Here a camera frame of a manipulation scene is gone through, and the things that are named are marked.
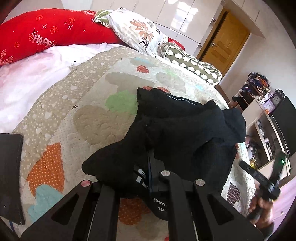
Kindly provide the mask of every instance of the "red pillow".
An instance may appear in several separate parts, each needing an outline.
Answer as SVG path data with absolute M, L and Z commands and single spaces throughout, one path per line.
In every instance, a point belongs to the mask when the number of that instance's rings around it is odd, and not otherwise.
M 48 8 L 26 12 L 0 25 L 0 66 L 54 45 L 124 44 L 111 28 L 94 22 L 96 12 Z
M 181 49 L 183 49 L 185 51 L 184 46 L 182 44 L 180 44 L 178 41 L 171 39 L 171 38 L 168 38 L 168 41 L 171 43 L 177 44 Z

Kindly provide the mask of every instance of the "pillow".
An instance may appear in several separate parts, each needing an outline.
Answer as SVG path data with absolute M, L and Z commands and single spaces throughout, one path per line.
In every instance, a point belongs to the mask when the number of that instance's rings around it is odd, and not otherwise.
M 219 84 L 222 74 L 213 65 L 197 60 L 174 43 L 165 43 L 161 55 L 173 64 L 180 65 L 195 73 L 211 85 Z
M 168 38 L 168 41 L 169 41 L 170 43 L 177 44 L 181 49 L 183 49 L 183 50 L 185 51 L 185 47 L 184 47 L 182 44 L 180 44 L 178 41 L 176 41 L 176 40 L 174 40 L 174 39 L 171 39 L 171 38 Z
M 96 12 L 40 9 L 0 25 L 0 66 L 54 45 L 124 44 L 112 29 L 94 23 Z
M 113 28 L 127 45 L 153 57 L 157 56 L 157 48 L 168 42 L 168 37 L 152 21 L 124 8 L 116 11 L 101 10 L 94 20 L 105 27 Z

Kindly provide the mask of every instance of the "floral pillow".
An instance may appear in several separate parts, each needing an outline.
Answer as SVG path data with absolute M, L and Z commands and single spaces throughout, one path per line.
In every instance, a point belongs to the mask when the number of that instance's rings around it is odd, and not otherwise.
M 213 65 L 197 60 L 174 43 L 165 43 L 161 55 L 173 64 L 180 65 L 195 73 L 211 85 L 219 84 L 222 74 Z
M 124 8 L 101 10 L 97 12 L 94 21 L 113 28 L 127 45 L 153 57 L 157 56 L 158 47 L 168 42 L 168 37 L 152 21 Z

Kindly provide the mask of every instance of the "person's arm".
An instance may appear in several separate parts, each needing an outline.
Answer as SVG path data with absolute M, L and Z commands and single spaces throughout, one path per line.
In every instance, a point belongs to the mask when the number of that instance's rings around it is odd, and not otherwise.
M 251 223 L 256 225 L 263 234 L 264 239 L 267 240 L 272 235 L 274 230 L 274 223 L 271 221 L 273 203 L 272 201 L 265 201 L 262 198 L 257 198 L 255 196 L 251 201 L 250 208 L 248 210 L 249 213 L 255 210 L 257 204 L 263 209 L 263 212 L 256 223 L 253 221 L 251 221 Z

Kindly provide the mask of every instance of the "polka dot pillow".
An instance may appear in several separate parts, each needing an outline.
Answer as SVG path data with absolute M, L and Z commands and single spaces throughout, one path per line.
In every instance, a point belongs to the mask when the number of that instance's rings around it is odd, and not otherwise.
M 174 43 L 165 43 L 161 54 L 164 59 L 190 70 L 211 85 L 217 85 L 222 78 L 221 72 L 213 65 L 197 60 Z

